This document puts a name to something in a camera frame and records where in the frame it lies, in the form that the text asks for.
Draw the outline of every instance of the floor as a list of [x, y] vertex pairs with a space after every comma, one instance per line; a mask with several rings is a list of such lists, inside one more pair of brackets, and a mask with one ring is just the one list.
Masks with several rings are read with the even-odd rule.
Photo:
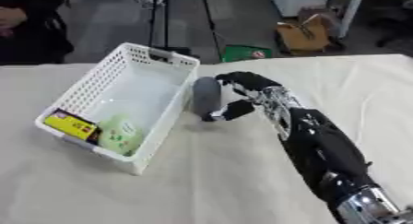
[[[69, 38], [76, 50], [68, 63], [96, 63], [117, 45], [133, 42], [148, 45], [150, 9], [143, 0], [71, 0], [72, 7], [62, 7], [61, 13], [69, 26]], [[271, 0], [208, 0], [211, 16], [217, 25], [219, 45], [253, 45], [278, 53], [273, 29], [281, 20]], [[163, 45], [163, 8], [155, 29], [155, 45]], [[347, 49], [332, 54], [403, 53], [411, 44], [394, 44], [377, 48], [379, 30], [366, 28], [365, 18], [358, 17], [344, 39]], [[219, 62], [202, 0], [171, 0], [170, 45], [191, 48], [203, 64]]]

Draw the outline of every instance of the white plastic basket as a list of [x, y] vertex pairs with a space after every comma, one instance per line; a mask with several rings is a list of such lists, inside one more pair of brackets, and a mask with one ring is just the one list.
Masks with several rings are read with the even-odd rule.
[[[124, 43], [103, 59], [35, 121], [54, 136], [114, 161], [121, 169], [141, 174], [191, 96], [199, 61], [177, 53]], [[66, 135], [44, 124], [57, 108], [98, 123], [126, 112], [142, 126], [145, 140], [131, 157]]]

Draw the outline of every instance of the stand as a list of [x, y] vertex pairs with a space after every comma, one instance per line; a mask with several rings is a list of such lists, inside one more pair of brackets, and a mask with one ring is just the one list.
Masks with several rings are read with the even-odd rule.
[[[156, 22], [157, 9], [158, 9], [157, 1], [158, 0], [154, 0], [153, 2], [151, 19], [149, 21], [149, 24], [150, 24], [150, 33], [149, 33], [149, 42], [148, 42], [149, 47], [153, 47], [153, 36], [154, 36], [155, 22]], [[212, 37], [214, 39], [218, 58], [219, 58], [219, 61], [221, 61], [222, 56], [221, 56], [221, 52], [219, 49], [217, 34], [215, 33], [215, 23], [212, 20], [207, 0], [202, 0], [202, 2], [206, 10], [208, 25], [209, 25], [209, 29], [211, 30]], [[160, 48], [166, 51], [175, 51], [177, 53], [191, 55], [191, 50], [189, 48], [170, 47], [169, 45], [169, 32], [170, 32], [169, 27], [170, 27], [170, 12], [171, 12], [170, 3], [171, 3], [171, 0], [165, 0], [165, 13], [164, 13], [164, 41], [165, 42], [164, 42], [164, 46]]]

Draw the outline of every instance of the dark clothing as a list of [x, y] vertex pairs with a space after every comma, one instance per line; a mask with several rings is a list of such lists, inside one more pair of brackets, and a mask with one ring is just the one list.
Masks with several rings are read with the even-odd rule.
[[65, 41], [59, 28], [51, 27], [64, 0], [0, 0], [0, 6], [21, 8], [28, 20], [13, 28], [12, 37], [0, 37], [0, 65], [36, 65], [63, 58]]

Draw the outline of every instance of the robotic arm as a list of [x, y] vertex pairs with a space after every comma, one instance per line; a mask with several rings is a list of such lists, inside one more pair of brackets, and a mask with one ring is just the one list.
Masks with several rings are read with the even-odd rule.
[[325, 115], [307, 109], [285, 87], [250, 72], [218, 75], [245, 97], [206, 115], [230, 121], [262, 107], [308, 187], [342, 224], [413, 224], [413, 210], [401, 211], [368, 174], [370, 163]]

